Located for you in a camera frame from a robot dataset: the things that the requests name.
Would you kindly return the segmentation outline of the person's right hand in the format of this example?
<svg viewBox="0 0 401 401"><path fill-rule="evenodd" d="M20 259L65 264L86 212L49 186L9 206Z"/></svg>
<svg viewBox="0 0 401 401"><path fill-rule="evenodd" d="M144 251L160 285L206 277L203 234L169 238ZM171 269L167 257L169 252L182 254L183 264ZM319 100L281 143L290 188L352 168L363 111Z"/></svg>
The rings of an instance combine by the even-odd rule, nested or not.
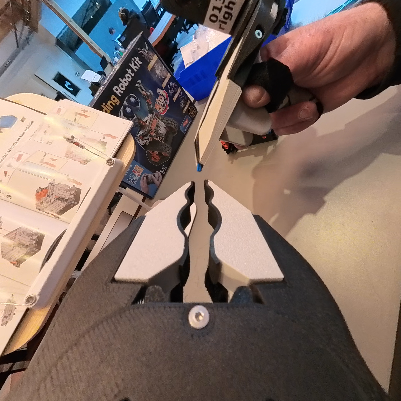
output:
<svg viewBox="0 0 401 401"><path fill-rule="evenodd" d="M262 61L287 65L294 83L333 111L377 85L394 61L395 35L378 3L358 4L294 29L260 50ZM303 102L271 114L273 131L299 133L319 119L316 104Z"/></svg>

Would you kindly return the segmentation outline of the dark blue robot kit box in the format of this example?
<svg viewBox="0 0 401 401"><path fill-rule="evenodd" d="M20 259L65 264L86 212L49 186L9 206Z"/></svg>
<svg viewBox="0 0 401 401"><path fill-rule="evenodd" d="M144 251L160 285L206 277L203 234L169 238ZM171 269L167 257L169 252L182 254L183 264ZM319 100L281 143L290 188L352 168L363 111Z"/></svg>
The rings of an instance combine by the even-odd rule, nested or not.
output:
<svg viewBox="0 0 401 401"><path fill-rule="evenodd" d="M153 198L197 109L143 33L129 44L90 106L133 123L136 151L122 185Z"/></svg>

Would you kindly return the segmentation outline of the grey and orange block model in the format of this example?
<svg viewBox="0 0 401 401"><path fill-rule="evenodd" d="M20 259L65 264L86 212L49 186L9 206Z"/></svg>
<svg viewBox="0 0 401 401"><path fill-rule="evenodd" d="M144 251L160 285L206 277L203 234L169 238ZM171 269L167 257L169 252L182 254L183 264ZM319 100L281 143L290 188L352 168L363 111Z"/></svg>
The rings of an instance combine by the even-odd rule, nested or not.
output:
<svg viewBox="0 0 401 401"><path fill-rule="evenodd" d="M276 140L278 140L278 135L273 130L265 135L257 135L231 127L226 127L219 139L222 149L227 154Z"/></svg>

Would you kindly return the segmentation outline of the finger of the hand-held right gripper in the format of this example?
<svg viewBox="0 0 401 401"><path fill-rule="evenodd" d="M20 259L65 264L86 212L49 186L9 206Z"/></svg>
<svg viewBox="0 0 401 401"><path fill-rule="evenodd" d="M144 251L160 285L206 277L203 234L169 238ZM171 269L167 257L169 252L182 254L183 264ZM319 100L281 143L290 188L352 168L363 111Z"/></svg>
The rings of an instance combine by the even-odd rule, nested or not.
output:
<svg viewBox="0 0 401 401"><path fill-rule="evenodd" d="M244 148L255 136L262 138L269 133L269 113L265 108L248 107L241 93L241 88L229 79L220 79L213 87L198 127L199 165L205 165L219 141Z"/></svg>
<svg viewBox="0 0 401 401"><path fill-rule="evenodd" d="M248 77L245 42L245 38L241 38L225 59L227 63L207 100L194 139L196 161L208 160L238 103Z"/></svg>

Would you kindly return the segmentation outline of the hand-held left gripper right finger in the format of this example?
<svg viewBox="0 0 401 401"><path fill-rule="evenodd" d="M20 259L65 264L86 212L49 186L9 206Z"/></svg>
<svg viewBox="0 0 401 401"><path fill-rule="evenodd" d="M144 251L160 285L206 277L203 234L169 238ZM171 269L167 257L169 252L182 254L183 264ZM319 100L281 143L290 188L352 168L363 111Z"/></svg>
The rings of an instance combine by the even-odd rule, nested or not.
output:
<svg viewBox="0 0 401 401"><path fill-rule="evenodd" d="M227 303L241 288L284 280L256 216L211 180L204 181L209 239L205 288L212 303Z"/></svg>

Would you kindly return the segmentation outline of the blue storage bin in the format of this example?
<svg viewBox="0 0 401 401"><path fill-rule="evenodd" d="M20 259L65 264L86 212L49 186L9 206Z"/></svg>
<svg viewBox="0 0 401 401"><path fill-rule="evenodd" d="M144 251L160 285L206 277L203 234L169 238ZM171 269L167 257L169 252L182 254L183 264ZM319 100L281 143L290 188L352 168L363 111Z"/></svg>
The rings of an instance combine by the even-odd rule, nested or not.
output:
<svg viewBox="0 0 401 401"><path fill-rule="evenodd" d="M178 83L196 100L207 98L217 80L215 75L231 41L229 36L197 61L185 67L182 61L175 70Z"/></svg>

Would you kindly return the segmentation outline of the small black display screen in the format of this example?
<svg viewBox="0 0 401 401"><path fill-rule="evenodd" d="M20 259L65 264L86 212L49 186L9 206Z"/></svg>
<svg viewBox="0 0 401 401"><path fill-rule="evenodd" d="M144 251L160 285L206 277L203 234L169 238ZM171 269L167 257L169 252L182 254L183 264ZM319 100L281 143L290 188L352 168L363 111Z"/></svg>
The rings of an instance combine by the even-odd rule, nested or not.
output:
<svg viewBox="0 0 401 401"><path fill-rule="evenodd" d="M72 80L69 78L65 77L63 74L60 72L57 72L55 76L53 77L53 81L57 83L59 86L61 86L63 89L65 89L70 95L76 97L79 92L81 91L81 88L77 86L75 83L73 83Z"/></svg>

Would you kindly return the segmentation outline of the building instruction booklet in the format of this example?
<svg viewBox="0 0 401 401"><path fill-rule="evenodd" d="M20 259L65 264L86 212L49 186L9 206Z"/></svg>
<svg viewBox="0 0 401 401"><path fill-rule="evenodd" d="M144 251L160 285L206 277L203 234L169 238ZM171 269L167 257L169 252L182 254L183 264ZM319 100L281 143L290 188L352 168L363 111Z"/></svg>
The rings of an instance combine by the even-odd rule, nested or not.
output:
<svg viewBox="0 0 401 401"><path fill-rule="evenodd" d="M62 101L48 114L1 99L1 341L45 259L128 133L114 116Z"/></svg>

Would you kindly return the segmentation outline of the white and wooden book stand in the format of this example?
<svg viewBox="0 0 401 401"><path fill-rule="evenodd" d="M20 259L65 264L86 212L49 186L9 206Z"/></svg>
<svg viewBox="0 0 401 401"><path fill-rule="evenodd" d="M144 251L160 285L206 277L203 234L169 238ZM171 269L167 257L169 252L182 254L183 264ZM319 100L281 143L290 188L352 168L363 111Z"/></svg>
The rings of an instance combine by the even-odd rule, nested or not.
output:
<svg viewBox="0 0 401 401"><path fill-rule="evenodd" d="M5 100L45 115L58 103L66 101L56 102L30 93L15 95L11 99ZM116 118L128 123L128 133L114 156L106 159L106 163L96 175L77 213L51 248L42 269L28 291L28 296L21 304L24 308L23 315L18 319L15 329L6 336L6 340L1 341L1 356L25 345L40 330L62 287L66 284L69 274L74 270L107 206L121 185L125 171L133 161L136 152L135 142L130 133L133 123L119 117Z"/></svg>

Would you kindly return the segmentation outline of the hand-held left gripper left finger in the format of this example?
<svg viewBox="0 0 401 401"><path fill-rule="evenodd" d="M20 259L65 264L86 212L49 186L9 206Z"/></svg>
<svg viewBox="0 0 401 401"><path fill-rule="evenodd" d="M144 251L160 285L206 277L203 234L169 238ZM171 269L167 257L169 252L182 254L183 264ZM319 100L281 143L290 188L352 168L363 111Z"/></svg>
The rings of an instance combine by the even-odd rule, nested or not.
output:
<svg viewBox="0 0 401 401"><path fill-rule="evenodd" d="M171 302L182 302L190 272L189 234L197 214L190 181L148 211L141 220L114 279L158 286Z"/></svg>

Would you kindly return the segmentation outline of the person's right forearm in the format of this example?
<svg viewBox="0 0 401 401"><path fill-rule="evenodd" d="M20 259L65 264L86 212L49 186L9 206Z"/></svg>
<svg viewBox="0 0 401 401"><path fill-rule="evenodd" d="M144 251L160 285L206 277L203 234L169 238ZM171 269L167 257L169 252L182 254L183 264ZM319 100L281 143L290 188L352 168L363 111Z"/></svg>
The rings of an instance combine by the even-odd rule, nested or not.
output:
<svg viewBox="0 0 401 401"><path fill-rule="evenodd" d="M395 35L394 61L388 69L383 79L375 86L371 86L361 93L356 99L370 99L382 93L389 87L400 85L401 83L401 1L400 0L366 0L360 1L359 5L365 3L378 3L388 15L391 27Z"/></svg>

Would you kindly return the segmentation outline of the clear plastic bag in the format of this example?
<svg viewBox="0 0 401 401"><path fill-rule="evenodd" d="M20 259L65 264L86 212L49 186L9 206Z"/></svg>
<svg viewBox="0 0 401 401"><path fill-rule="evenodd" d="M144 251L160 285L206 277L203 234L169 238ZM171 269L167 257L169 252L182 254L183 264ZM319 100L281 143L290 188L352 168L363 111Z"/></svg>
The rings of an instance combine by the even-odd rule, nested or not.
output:
<svg viewBox="0 0 401 401"><path fill-rule="evenodd" d="M231 40L229 34L199 25L191 41L180 48L184 68L191 66L227 39Z"/></svg>

